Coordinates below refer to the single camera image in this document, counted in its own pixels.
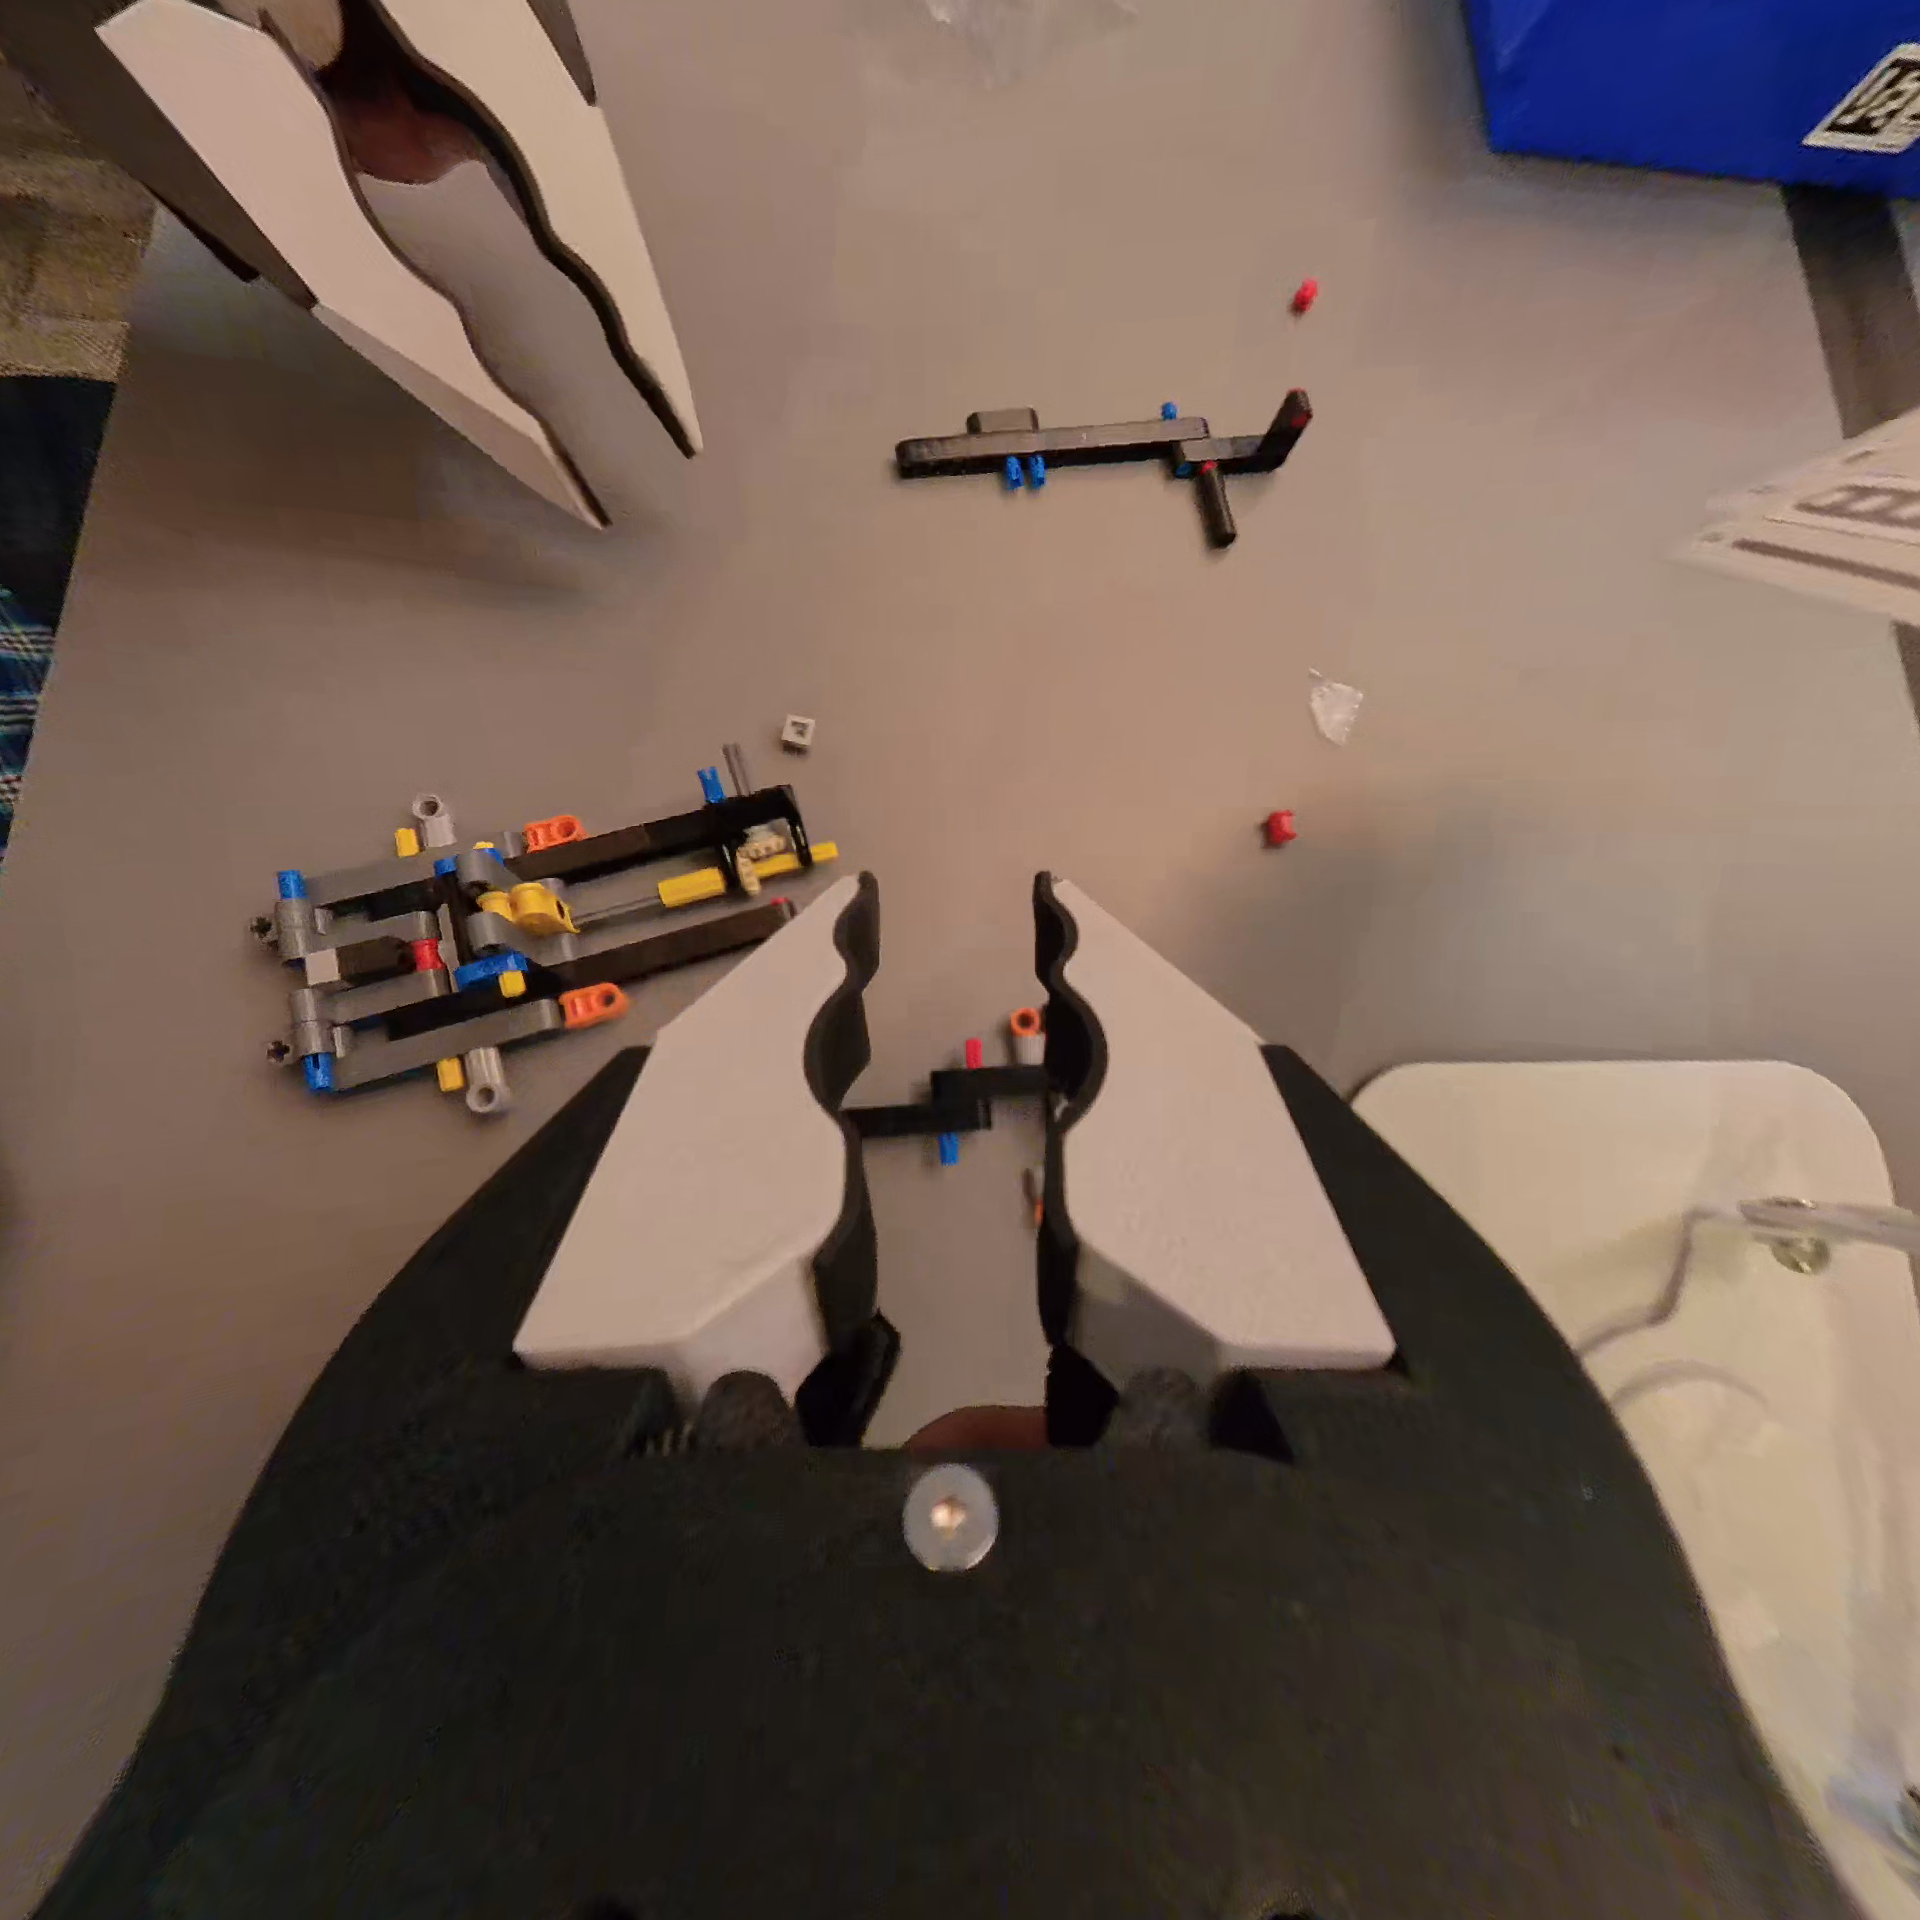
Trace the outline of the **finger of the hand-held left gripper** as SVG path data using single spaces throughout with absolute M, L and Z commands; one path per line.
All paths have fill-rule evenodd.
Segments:
M 521 486 L 605 531 L 552 430 L 480 359 L 461 306 L 371 220 L 323 95 L 265 29 L 130 3 L 99 39 L 299 280 L 311 313 Z
M 340 121 L 365 179 L 489 163 L 543 258 L 593 306 L 671 446 L 701 455 L 692 381 L 563 3 L 340 3 Z

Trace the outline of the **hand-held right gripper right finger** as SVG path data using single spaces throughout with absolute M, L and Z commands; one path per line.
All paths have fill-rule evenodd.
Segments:
M 1043 1436 L 1096 1447 L 1168 1385 L 1211 1427 L 1244 1372 L 1377 1372 L 1385 1310 L 1252 1026 L 1081 884 L 1032 881 L 1043 989 Z

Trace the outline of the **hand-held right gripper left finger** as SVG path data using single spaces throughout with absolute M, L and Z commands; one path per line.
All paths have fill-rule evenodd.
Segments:
M 530 1368 L 652 1368 L 692 1413 L 751 1372 L 858 1447 L 898 1361 L 843 1114 L 868 1067 L 877 881 L 821 890 L 658 1029 L 517 1329 Z

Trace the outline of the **small black lego assembly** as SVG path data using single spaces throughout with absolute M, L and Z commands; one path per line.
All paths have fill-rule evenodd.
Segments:
M 931 1073 L 924 1094 L 914 1101 L 886 1101 L 844 1108 L 858 1144 L 924 1141 L 932 1167 L 949 1171 L 963 1161 L 963 1141 L 995 1124 L 995 1108 L 1010 1101 L 1055 1101 L 1043 1067 L 1043 1009 L 1020 1005 L 1005 1019 L 1005 1058 L 985 1061 L 980 1040 L 963 1042 L 963 1061 Z

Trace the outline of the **multicoloured lego chassis assembly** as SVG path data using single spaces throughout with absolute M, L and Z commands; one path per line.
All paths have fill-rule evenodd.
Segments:
M 766 945 L 796 915 L 786 884 L 839 864 L 734 746 L 700 786 L 621 829 L 549 812 L 499 837 L 461 837 L 420 794 L 388 857 L 279 869 L 252 918 L 288 976 L 269 1058 L 323 1101 L 426 1079 L 499 1118 L 511 1050 L 611 1026 L 638 987 Z

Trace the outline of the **long black lego beam assembly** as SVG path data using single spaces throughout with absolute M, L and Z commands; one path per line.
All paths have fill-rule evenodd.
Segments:
M 1278 474 L 1309 425 L 1303 388 L 1291 388 L 1269 425 L 1244 437 L 1219 436 L 1173 403 L 1153 418 L 1096 425 L 1041 425 L 1032 409 L 998 409 L 977 413 L 961 436 L 898 441 L 895 470 L 902 479 L 993 474 L 1020 492 L 1041 491 L 1058 467 L 1157 463 L 1187 486 L 1206 547 L 1227 551 L 1237 542 L 1227 479 Z

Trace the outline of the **white tray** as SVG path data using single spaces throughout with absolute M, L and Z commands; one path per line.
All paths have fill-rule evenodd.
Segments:
M 1740 1219 L 1890 1208 L 1865 1114 L 1783 1061 L 1405 1065 L 1354 1114 L 1579 1354 L 1837 1878 L 1916 1918 L 1914 1270 Z

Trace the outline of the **blue plaid clothing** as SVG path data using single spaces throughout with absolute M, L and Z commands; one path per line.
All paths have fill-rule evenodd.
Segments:
M 2 847 L 111 404 L 109 379 L 2 377 Z

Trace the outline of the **printed paper sheets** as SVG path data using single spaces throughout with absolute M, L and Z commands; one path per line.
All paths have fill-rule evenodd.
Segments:
M 1716 497 L 1674 559 L 1916 626 L 1916 413 Z

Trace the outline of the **blue box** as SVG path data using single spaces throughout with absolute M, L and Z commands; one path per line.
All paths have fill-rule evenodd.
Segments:
M 1491 150 L 1916 196 L 1916 3 L 1461 3 Z

